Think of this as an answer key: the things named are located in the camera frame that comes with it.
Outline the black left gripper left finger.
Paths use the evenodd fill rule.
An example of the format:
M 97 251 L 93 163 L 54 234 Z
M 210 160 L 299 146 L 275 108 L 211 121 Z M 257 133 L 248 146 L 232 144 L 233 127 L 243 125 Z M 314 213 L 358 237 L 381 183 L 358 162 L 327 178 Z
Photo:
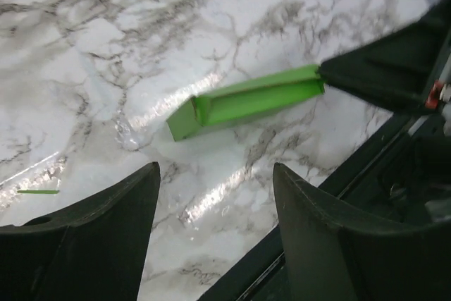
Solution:
M 1 299 L 136 300 L 160 182 L 152 162 L 66 208 L 1 227 Z

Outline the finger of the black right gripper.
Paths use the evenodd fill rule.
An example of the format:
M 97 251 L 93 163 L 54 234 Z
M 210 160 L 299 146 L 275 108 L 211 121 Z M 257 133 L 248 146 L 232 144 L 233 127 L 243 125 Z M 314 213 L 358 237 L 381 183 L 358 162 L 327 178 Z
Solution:
M 440 19 L 424 16 L 389 35 L 319 66 L 330 86 L 394 113 L 428 114 L 440 52 Z

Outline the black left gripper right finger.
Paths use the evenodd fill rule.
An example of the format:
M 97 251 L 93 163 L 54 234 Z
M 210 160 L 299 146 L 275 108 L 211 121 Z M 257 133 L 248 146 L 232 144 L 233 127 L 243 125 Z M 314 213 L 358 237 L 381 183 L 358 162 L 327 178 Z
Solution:
M 449 300 L 450 223 L 363 211 L 284 164 L 273 190 L 294 300 Z

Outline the green paper box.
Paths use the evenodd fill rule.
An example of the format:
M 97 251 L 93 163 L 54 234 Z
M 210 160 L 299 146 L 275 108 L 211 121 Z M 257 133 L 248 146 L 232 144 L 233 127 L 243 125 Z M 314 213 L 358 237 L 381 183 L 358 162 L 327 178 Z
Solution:
M 190 97 L 166 120 L 178 142 L 271 115 L 324 93 L 317 65 L 284 70 Z

